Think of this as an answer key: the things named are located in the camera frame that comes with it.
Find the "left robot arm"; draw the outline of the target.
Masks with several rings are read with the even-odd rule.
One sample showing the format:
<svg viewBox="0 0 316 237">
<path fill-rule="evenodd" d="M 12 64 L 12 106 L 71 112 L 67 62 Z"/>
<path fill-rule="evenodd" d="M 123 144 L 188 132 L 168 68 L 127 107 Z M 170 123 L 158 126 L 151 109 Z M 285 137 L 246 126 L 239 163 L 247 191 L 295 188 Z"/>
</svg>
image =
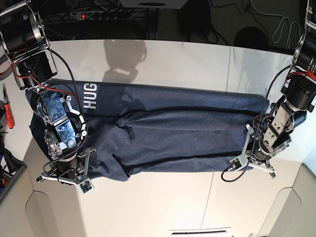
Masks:
<svg viewBox="0 0 316 237">
<path fill-rule="evenodd" d="M 282 96 L 270 105 L 266 114 L 261 112 L 246 125 L 247 134 L 241 154 L 230 160 L 224 171 L 246 171 L 248 167 L 265 171 L 275 178 L 270 159 L 285 150 L 291 142 L 290 133 L 312 112 L 316 106 L 316 2 L 307 1 L 304 34 L 294 51 L 291 65 L 283 82 Z"/>
</svg>

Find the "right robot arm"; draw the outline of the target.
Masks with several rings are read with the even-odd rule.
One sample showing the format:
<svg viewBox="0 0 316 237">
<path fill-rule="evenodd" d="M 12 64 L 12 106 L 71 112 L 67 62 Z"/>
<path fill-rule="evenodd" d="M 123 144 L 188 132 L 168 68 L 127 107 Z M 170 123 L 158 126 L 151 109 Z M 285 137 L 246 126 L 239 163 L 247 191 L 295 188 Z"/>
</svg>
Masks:
<svg viewBox="0 0 316 237">
<path fill-rule="evenodd" d="M 37 178 L 75 186 L 81 193 L 93 189 L 88 164 L 94 148 L 86 147 L 88 126 L 77 87 L 58 89 L 57 75 L 43 21 L 29 0 L 12 4 L 0 13 L 0 45 L 9 67 L 1 79 L 13 75 L 21 91 L 31 91 L 30 105 L 44 125 L 43 138 L 50 161 Z"/>
</svg>

